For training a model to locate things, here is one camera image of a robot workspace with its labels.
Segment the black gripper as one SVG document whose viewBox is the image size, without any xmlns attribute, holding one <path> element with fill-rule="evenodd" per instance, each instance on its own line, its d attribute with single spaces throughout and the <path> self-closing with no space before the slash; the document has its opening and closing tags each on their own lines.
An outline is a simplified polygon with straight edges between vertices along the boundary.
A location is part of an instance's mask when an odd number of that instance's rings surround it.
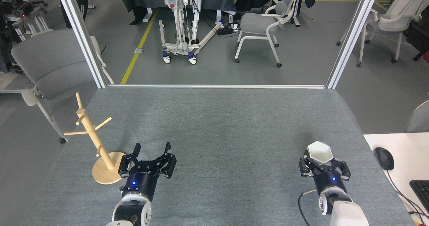
<svg viewBox="0 0 429 226">
<path fill-rule="evenodd" d="M 166 143 L 164 154 L 154 160 L 152 165 L 142 163 L 138 165 L 138 155 L 141 150 L 140 143 L 135 144 L 134 151 L 123 155 L 119 164 L 118 174 L 121 178 L 127 177 L 126 184 L 120 188 L 122 197 L 126 194 L 141 194 L 150 201 L 153 200 L 159 174 L 171 178 L 176 166 L 176 156 L 171 152 L 170 142 Z"/>
<path fill-rule="evenodd" d="M 310 156 L 303 156 L 299 159 L 299 169 L 302 177 L 313 177 L 318 194 L 320 195 L 325 189 L 337 186 L 347 192 L 342 180 L 348 181 L 351 172 L 345 161 L 332 161 L 333 171 L 323 171 L 315 169 L 317 164 L 314 163 Z"/>
</svg>

